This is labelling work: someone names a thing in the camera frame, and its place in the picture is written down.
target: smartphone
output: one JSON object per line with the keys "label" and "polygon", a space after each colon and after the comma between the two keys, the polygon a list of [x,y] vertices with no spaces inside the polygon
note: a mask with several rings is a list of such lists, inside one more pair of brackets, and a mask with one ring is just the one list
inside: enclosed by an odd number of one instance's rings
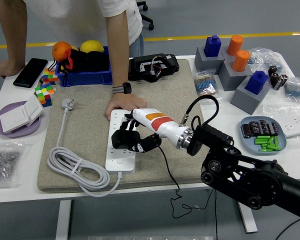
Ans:
{"label": "smartphone", "polygon": [[31,58],[14,80],[13,85],[31,88],[47,64],[48,60],[46,59]]}

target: black case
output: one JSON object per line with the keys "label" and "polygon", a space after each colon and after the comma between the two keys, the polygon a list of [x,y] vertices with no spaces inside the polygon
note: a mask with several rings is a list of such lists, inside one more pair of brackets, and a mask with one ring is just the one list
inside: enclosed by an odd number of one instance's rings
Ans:
{"label": "black case", "polygon": [[[160,61],[154,63],[155,66],[161,68],[161,73],[159,75],[150,74],[151,62],[154,57],[157,57],[155,62]],[[130,81],[146,80],[147,82],[154,83],[160,77],[172,75],[175,72],[179,71],[179,69],[180,67],[178,61],[176,59],[176,56],[173,54],[160,53],[160,54],[153,54],[147,56],[138,56],[129,60],[128,79]]]}

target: orange cylinder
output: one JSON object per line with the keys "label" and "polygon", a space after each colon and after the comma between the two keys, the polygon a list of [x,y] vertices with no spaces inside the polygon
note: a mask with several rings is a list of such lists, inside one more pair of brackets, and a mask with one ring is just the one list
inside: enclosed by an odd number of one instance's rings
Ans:
{"label": "orange cylinder", "polygon": [[226,53],[233,57],[237,56],[237,52],[241,49],[243,43],[244,43],[244,38],[242,36],[233,35],[231,37],[228,50],[226,51]]}
{"label": "orange cylinder", "polygon": [[236,72],[243,72],[246,68],[250,53],[247,50],[239,50],[232,64],[232,69]]}

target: yellow floor line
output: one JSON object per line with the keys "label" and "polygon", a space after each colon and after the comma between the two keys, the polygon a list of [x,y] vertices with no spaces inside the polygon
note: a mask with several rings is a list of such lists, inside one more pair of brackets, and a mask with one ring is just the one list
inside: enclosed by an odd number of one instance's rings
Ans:
{"label": "yellow floor line", "polygon": [[[221,39],[231,38],[235,34],[223,34],[218,35]],[[239,34],[244,38],[261,38],[261,37],[281,37],[281,36],[300,36],[300,31],[294,32],[265,32],[265,33],[244,33]],[[146,37],[144,39],[145,42],[159,42],[159,41],[180,41],[180,40],[198,40],[198,39],[206,39],[207,37],[211,37],[211,35],[197,35],[197,36],[165,36],[165,37]],[[36,42],[36,43],[27,43],[27,48],[32,47],[47,47],[53,46],[56,42]],[[0,49],[6,49],[7,45],[0,45]]]}

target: wristwatch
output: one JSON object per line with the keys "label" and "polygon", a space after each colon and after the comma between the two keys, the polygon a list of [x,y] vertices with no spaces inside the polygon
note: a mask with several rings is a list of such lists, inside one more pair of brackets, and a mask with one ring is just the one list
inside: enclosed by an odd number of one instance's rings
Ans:
{"label": "wristwatch", "polygon": [[130,82],[125,82],[124,84],[122,84],[122,86],[115,86],[112,88],[113,94],[118,94],[118,93],[130,94],[131,92],[132,89],[131,89]]}

